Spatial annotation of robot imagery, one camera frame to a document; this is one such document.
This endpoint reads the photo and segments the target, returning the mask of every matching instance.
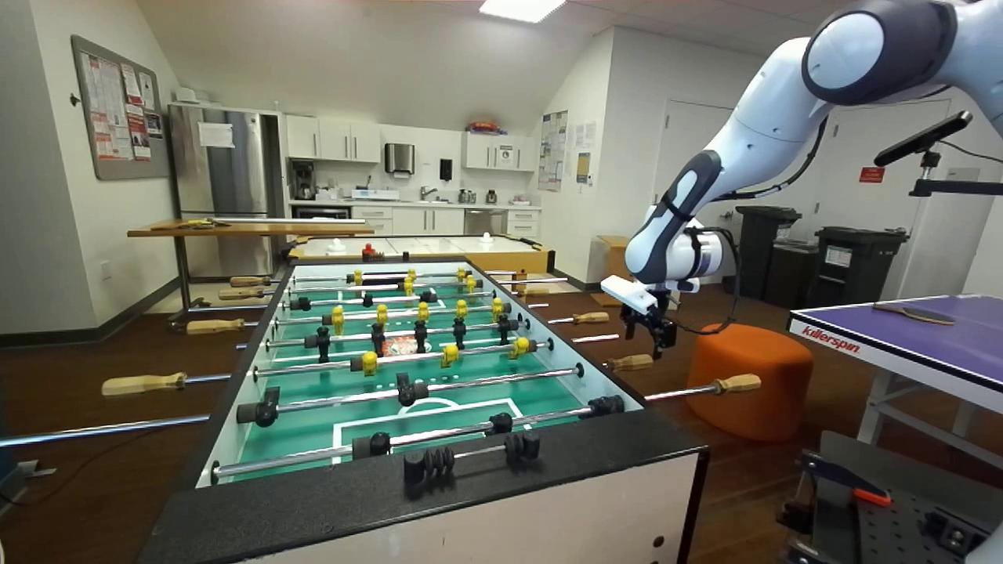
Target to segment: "ceiling light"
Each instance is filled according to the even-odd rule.
[[[564,0],[482,0],[479,14],[494,20],[541,23]]]

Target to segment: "stainless steel refrigerator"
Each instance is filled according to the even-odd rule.
[[[274,219],[283,209],[277,116],[224,106],[170,106],[177,219]],[[187,237],[199,280],[271,273],[277,237]]]

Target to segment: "foosball table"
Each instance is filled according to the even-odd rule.
[[[684,561],[707,450],[462,259],[291,268],[145,561]]]

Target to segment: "orange chair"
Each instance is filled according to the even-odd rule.
[[[810,364],[816,358],[803,341],[771,328],[731,323],[718,337],[694,340],[685,387],[755,374],[762,390],[749,396],[685,399],[685,404],[723,434],[782,442],[803,419]]]

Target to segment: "bulletin board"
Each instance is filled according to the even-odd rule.
[[[100,183],[166,180],[166,131],[157,74],[84,39],[71,39],[79,104]]]

